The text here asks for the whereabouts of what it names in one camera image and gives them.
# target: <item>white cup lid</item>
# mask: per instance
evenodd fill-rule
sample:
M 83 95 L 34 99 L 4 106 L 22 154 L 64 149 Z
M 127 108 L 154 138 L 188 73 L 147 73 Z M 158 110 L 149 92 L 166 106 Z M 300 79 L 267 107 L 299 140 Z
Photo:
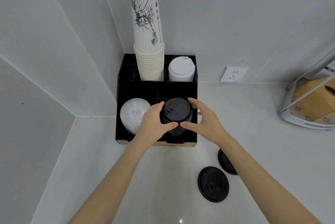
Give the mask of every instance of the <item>white cup lid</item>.
M 170 62 L 169 71 L 176 77 L 185 76 L 194 73 L 195 65 L 191 58 L 180 56 Z
M 123 104 L 120 110 L 120 118 L 123 124 L 129 126 L 140 126 L 143 115 L 150 108 L 150 104 L 145 99 L 130 99 Z

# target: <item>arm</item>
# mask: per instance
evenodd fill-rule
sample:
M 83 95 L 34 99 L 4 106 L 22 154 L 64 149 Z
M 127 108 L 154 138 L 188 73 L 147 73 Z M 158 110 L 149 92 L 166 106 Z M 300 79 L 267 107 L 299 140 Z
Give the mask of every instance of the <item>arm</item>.
M 189 98 L 199 108 L 200 124 L 182 122 L 215 143 L 227 155 L 251 196 L 271 224 L 320 223 L 295 197 L 266 172 L 243 147 L 223 128 L 215 112 L 197 99 Z
M 159 112 L 163 105 L 164 102 L 153 105 L 144 114 L 134 139 L 68 224 L 110 224 L 113 221 L 143 154 L 165 132 L 178 126 L 176 122 L 161 124 Z

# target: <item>white countertop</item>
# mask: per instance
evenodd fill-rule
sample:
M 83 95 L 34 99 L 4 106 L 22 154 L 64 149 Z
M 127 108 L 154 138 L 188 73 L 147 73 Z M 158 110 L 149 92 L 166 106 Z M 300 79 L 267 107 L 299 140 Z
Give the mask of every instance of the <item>white countertop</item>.
M 322 223 L 332 223 L 334 132 L 280 120 L 276 111 L 285 95 L 284 88 L 281 84 L 199 83 L 198 98 Z M 76 119 L 32 224 L 67 223 L 98 185 L 125 148 L 115 141 L 115 120 Z M 197 177 L 201 169 L 222 169 L 218 150 L 201 136 L 195 147 L 150 147 L 113 223 L 267 223 L 239 176 L 224 172 L 230 190 L 223 202 L 209 202 L 200 194 Z

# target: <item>black lid on countertop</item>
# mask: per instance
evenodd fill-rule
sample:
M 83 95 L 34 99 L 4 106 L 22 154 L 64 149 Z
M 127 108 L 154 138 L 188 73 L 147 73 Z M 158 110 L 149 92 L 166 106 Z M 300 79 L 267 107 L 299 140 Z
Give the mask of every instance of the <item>black lid on countertop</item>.
M 229 182 L 220 169 L 205 167 L 198 175 L 198 187 L 201 194 L 214 203 L 223 201 L 229 193 Z
M 163 117 L 170 122 L 187 121 L 192 115 L 190 103 L 182 98 L 173 98 L 165 102 Z
M 221 149 L 217 153 L 217 158 L 219 160 L 220 166 L 224 169 L 224 171 L 231 175 L 238 175 L 232 163 Z

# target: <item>outlet socket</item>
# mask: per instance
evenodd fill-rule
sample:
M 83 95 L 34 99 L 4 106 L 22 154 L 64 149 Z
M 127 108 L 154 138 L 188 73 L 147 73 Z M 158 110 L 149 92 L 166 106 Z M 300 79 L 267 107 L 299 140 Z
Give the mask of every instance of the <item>outlet socket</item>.
M 248 67 L 227 66 L 224 75 L 221 78 L 221 82 L 240 82 L 248 69 Z

